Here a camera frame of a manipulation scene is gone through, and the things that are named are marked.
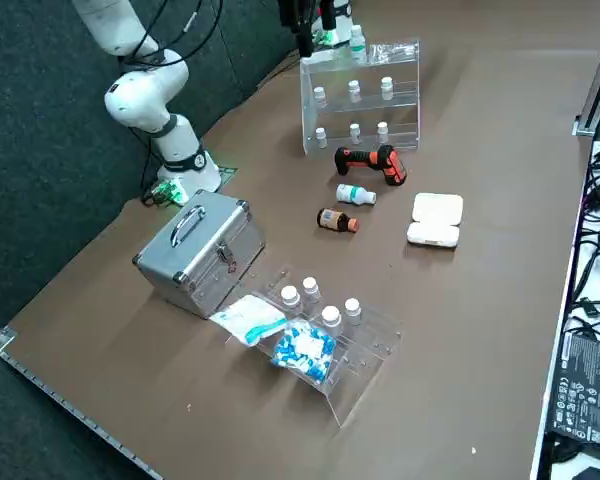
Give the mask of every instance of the dark gray carpet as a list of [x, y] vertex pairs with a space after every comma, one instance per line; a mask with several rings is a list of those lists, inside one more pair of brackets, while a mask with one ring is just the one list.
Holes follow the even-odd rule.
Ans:
[[[146, 24], [158, 0], [132, 3]], [[155, 37], [173, 38], [193, 4], [172, 0]], [[205, 36], [217, 6], [204, 1], [181, 54]], [[227, 0], [171, 110], [204, 134], [292, 46], [276, 0]], [[0, 2], [0, 327], [139, 194], [143, 147], [103, 105], [117, 76], [117, 60], [99, 50], [69, 0]], [[137, 476], [0, 360], [0, 478]]]

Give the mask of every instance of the brown table surface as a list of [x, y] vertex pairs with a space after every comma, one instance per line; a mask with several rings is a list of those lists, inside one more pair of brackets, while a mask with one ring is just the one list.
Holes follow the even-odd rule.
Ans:
[[[600, 1], [366, 1], [368, 41], [422, 42], [410, 176], [356, 235], [319, 230], [332, 160], [305, 158], [297, 78], [280, 76], [205, 137], [239, 167], [288, 262], [405, 322], [350, 424], [256, 351], [152, 294], [130, 259], [169, 210], [127, 204], [11, 322], [8, 352], [168, 479], [521, 479], [529, 474], [587, 142], [571, 136], [600, 52]], [[405, 244], [418, 192], [465, 201], [455, 252]]]

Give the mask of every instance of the orange label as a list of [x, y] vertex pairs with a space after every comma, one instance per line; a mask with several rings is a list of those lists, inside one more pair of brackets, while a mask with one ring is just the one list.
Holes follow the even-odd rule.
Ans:
[[340, 212], [325, 208], [320, 215], [320, 226], [330, 228], [331, 230], [338, 230], [338, 218], [340, 215]]

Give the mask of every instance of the brown medicine bottle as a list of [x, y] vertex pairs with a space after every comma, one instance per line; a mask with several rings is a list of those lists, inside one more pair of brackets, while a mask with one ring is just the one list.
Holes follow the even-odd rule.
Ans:
[[322, 228], [328, 228], [335, 230], [336, 232], [352, 232], [358, 231], [360, 222], [357, 219], [351, 218], [350, 216], [331, 210], [330, 208], [323, 208], [318, 212], [318, 226]]

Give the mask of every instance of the small bottle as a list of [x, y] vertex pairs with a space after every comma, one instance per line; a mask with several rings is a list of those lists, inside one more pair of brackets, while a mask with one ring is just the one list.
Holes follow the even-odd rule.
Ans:
[[304, 288], [304, 293], [306, 293], [307, 298], [310, 302], [317, 303], [320, 301], [320, 289], [318, 288], [318, 282], [313, 277], [307, 277], [302, 281], [302, 287]]
[[391, 77], [384, 77], [380, 88], [382, 89], [383, 100], [391, 100], [393, 98], [393, 79]]
[[368, 192], [362, 187], [345, 185], [344, 183], [338, 185], [336, 199], [339, 202], [353, 203], [354, 205], [362, 205], [363, 203], [368, 203], [369, 205], [376, 204], [376, 194], [374, 192]]
[[327, 106], [327, 94], [324, 92], [324, 87], [316, 87], [313, 89], [313, 98], [316, 99], [318, 108]]
[[316, 140], [320, 148], [327, 148], [327, 132], [322, 127], [316, 128]]
[[330, 208], [323, 208], [318, 212], [318, 226], [322, 228], [328, 228], [336, 232], [356, 233], [359, 225], [360, 222], [357, 219]]
[[293, 285], [287, 285], [280, 292], [282, 297], [282, 303], [286, 307], [287, 311], [293, 314], [299, 314], [302, 312], [302, 303], [300, 302], [300, 294]]
[[349, 125], [349, 133], [351, 134], [351, 142], [354, 145], [358, 145], [361, 142], [360, 125], [358, 125], [357, 123], [352, 123], [351, 125]]
[[378, 141], [382, 144], [389, 143], [389, 127], [387, 122], [378, 124]]
[[358, 103], [362, 98], [360, 97], [360, 82], [357, 80], [351, 80], [349, 82], [349, 100], [352, 103]]
[[355, 298], [350, 298], [344, 302], [344, 309], [347, 315], [348, 322], [354, 327], [362, 325], [362, 309], [360, 308], [360, 302]]
[[326, 327], [327, 333], [333, 338], [342, 335], [342, 316], [337, 307], [329, 305], [322, 310], [322, 324]]
[[351, 57], [358, 64], [367, 63], [367, 40], [362, 34], [360, 25], [351, 27], [351, 40], [349, 40], [349, 48], [351, 49]]

